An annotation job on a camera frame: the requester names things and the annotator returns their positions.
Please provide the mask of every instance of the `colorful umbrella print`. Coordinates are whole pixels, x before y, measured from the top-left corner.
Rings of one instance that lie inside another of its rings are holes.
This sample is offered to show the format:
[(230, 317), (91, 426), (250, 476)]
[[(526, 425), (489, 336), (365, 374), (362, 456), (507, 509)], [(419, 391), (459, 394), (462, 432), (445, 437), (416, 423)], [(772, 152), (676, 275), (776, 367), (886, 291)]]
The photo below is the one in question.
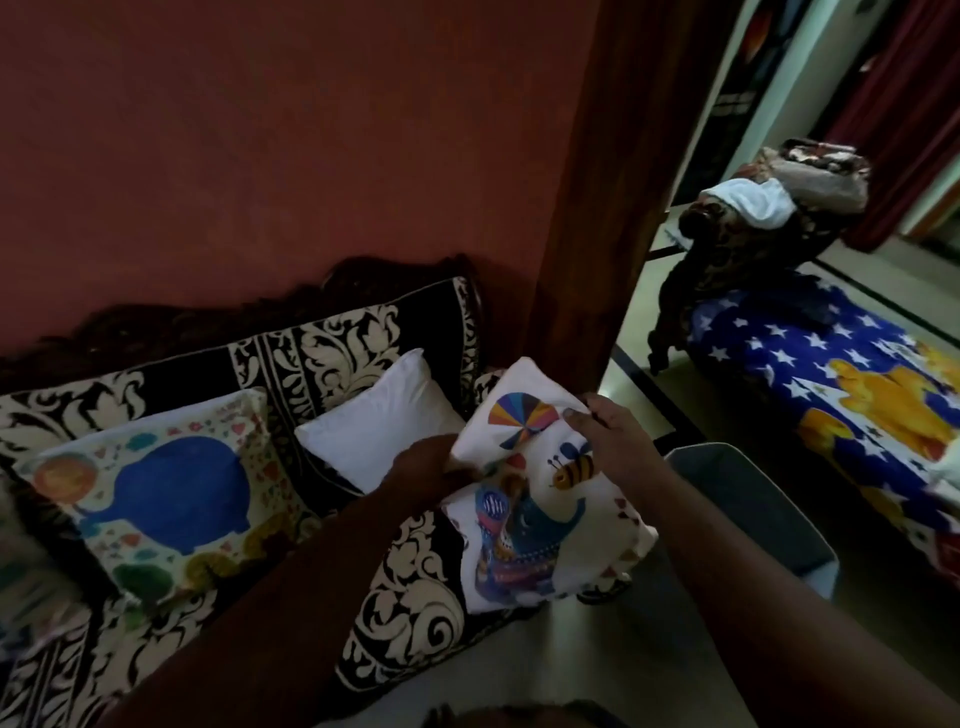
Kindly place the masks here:
[(559, 419), (557, 410), (546, 402), (525, 392), (511, 392), (496, 401), (487, 422), (517, 428), (514, 434), (500, 443), (504, 449), (513, 449)]

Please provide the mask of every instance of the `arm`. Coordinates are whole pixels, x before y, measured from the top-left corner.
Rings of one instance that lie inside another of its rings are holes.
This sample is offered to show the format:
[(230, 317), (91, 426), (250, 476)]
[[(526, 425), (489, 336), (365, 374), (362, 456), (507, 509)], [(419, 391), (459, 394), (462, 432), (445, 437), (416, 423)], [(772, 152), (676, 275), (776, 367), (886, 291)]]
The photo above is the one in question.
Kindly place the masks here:
[(656, 526), (759, 725), (956, 726), (960, 706), (761, 550), (673, 473), (623, 407), (565, 416)]
[(376, 491), (327, 521), (101, 725), (314, 725), (322, 687), (396, 530), (469, 482), (442, 474), (455, 439), (428, 438), (402, 452)]

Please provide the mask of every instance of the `wooden door frame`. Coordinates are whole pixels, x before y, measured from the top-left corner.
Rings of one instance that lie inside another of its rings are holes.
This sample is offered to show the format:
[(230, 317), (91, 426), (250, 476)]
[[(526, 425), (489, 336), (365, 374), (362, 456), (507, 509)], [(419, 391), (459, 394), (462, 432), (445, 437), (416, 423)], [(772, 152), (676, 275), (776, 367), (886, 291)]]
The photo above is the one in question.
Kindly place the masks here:
[(593, 390), (742, 0), (601, 0), (524, 353)]

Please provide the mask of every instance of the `black and white floral upholstery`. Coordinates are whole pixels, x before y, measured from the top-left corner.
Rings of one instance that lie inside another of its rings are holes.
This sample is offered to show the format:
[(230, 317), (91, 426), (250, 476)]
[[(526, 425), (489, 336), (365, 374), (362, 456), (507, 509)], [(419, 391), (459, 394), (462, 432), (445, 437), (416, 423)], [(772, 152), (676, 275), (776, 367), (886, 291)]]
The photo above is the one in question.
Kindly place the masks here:
[[(452, 278), (380, 305), (258, 334), (45, 390), (0, 397), (0, 466), (155, 412), (247, 387), (270, 394), (270, 428), (307, 505), (334, 513), (353, 489), (297, 443), (293, 430), (370, 387), (401, 354), (422, 347), (434, 378), (465, 416), (479, 367), (469, 283)], [(101, 591), (96, 567), (51, 504), (20, 489), (21, 511), (59, 561), (99, 600), (90, 620), (29, 659), (0, 666), (0, 726), (88, 726), (209, 625), (249, 586), (237, 577), (140, 622)], [(396, 534), (353, 631), (324, 714), (353, 714), (399, 682), (526, 611), (468, 615), (460, 590), (463, 540), (439, 512)]]

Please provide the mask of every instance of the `white pillow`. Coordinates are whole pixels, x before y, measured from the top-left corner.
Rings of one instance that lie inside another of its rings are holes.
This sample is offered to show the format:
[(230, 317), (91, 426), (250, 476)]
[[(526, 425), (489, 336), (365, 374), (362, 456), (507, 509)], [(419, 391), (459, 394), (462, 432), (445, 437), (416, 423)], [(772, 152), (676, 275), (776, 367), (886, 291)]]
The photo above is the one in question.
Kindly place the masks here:
[(430, 376), (423, 349), (414, 349), (366, 392), (299, 426), (296, 433), (307, 450), (362, 493), (371, 493), (394, 458), (415, 442), (463, 428), (464, 419)]

